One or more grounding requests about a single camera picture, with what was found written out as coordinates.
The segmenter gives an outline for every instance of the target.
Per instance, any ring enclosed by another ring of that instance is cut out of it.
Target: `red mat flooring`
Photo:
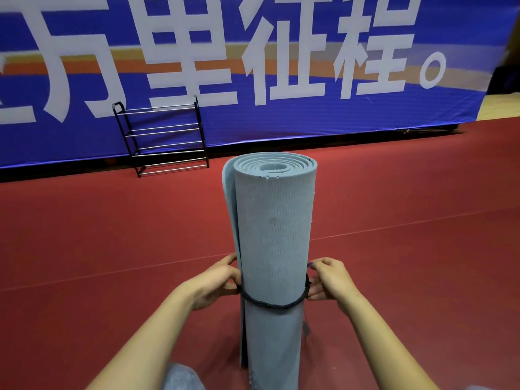
[[[443,389],[520,388],[520,129],[304,151],[310,258],[345,262]],[[0,184],[0,388],[82,389],[180,282],[233,250],[220,173]],[[306,302],[302,390],[376,389],[334,303]],[[173,359],[247,389],[237,298],[193,313]]]

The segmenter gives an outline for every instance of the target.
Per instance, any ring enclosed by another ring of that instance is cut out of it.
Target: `yoga mat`
[[[222,184],[243,290],[286,305],[305,290],[316,161],[295,153],[245,154],[229,160]],[[288,310],[241,298],[240,361],[252,390],[296,390],[303,302]]]

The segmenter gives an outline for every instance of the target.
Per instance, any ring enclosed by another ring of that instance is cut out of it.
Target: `forearm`
[[[185,284],[176,288],[87,389],[160,389],[168,358],[192,303],[192,292]]]
[[[357,294],[340,303],[381,390],[439,390],[366,298]]]

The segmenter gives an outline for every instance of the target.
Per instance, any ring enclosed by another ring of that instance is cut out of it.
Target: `metal rack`
[[[128,150],[128,154],[130,155],[130,158],[132,159],[133,167],[139,178],[142,175],[161,174],[161,173],[167,173],[167,172],[173,172],[173,171],[189,170],[189,169],[193,169],[193,168],[203,168],[203,167],[210,168],[210,160],[207,156],[206,140],[204,138],[204,130],[202,128],[202,119],[200,117],[199,102],[198,102],[197,96],[193,96],[193,104],[157,106],[154,108],[125,109],[124,105],[121,102],[116,102],[115,104],[112,105],[112,110],[114,111],[115,119],[118,121],[119,130],[121,131],[121,135],[123,136],[123,140],[125,141],[125,145]],[[130,123],[130,118],[129,118],[130,115],[158,113],[158,112],[175,112],[175,111],[184,111],[184,110],[194,110],[196,113],[196,116],[197,116],[197,122],[196,123],[185,123],[185,124],[174,124],[171,126],[147,127],[147,128],[133,129],[132,124]],[[125,132],[125,130],[123,128],[123,123],[121,123],[120,116],[124,117],[126,126],[128,128],[127,132]],[[177,129],[177,130],[169,130],[169,131],[157,131],[157,130],[164,130],[164,129],[173,129],[175,127],[186,127],[186,128],[183,128],[180,130]],[[199,131],[199,134],[200,134],[200,141],[179,142],[179,143],[174,143],[174,144],[155,145],[155,146],[144,147],[144,148],[140,148],[139,144],[137,142],[137,137],[159,135],[159,134],[174,134],[174,133],[178,133],[178,132],[197,131],[197,130]],[[130,144],[129,140],[131,140],[133,146],[135,147],[134,149],[131,148],[132,145]],[[193,149],[193,150],[191,150],[191,149],[190,150],[180,150],[180,151],[173,150],[175,146],[191,145],[191,144],[201,144],[201,148]],[[142,152],[142,151],[152,150],[152,149],[157,149],[157,148],[171,148],[171,150],[166,151],[166,152],[154,152],[154,153],[143,153]],[[176,155],[176,154],[186,155],[187,153],[197,153],[198,155],[201,155],[203,157],[189,158],[186,160],[179,160],[179,161],[168,161],[168,162],[156,163],[156,164],[146,164],[146,165],[139,164],[139,161],[138,161],[143,157],[147,158],[150,156]],[[149,168],[153,168],[153,167],[165,167],[167,165],[172,165],[172,164],[182,164],[182,163],[189,163],[189,162],[203,161],[203,160],[205,160],[206,164],[194,165],[194,166],[188,166],[188,167],[171,168],[168,170],[146,171],[145,172],[145,170],[147,170]]]

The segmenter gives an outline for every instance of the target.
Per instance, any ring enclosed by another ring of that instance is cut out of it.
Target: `person's left hand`
[[[185,282],[193,293],[192,309],[209,307],[224,295],[238,294],[237,284],[241,284],[241,274],[238,268],[230,264],[237,259],[236,253],[224,257],[203,273]]]

